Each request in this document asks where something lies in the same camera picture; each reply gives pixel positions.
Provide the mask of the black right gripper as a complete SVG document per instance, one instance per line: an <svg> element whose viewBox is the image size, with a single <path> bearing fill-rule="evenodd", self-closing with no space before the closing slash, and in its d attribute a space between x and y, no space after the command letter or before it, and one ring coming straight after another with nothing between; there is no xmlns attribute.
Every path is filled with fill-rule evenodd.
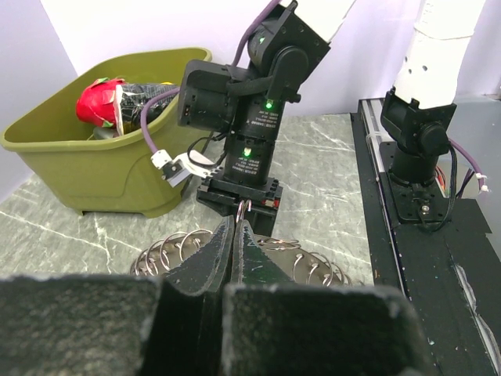
<svg viewBox="0 0 501 376"><path fill-rule="evenodd" d="M272 235L283 188L278 179L268 178L263 187L252 188L216 178L206 178L196 191L196 200L226 217L246 219L254 233Z"/></svg>

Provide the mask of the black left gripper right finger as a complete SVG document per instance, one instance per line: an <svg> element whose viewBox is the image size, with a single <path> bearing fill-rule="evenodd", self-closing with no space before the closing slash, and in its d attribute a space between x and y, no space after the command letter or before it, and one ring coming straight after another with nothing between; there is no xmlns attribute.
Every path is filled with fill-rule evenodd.
<svg viewBox="0 0 501 376"><path fill-rule="evenodd" d="M238 281L222 299L225 375L432 375L417 314L388 286Z"/></svg>

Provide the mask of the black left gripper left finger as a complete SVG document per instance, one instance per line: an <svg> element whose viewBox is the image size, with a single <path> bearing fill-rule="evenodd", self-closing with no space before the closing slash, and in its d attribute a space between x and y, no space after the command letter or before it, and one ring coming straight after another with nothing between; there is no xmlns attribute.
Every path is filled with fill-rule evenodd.
<svg viewBox="0 0 501 376"><path fill-rule="evenodd" d="M159 277L1 281L4 375L216 375L233 218Z"/></svg>

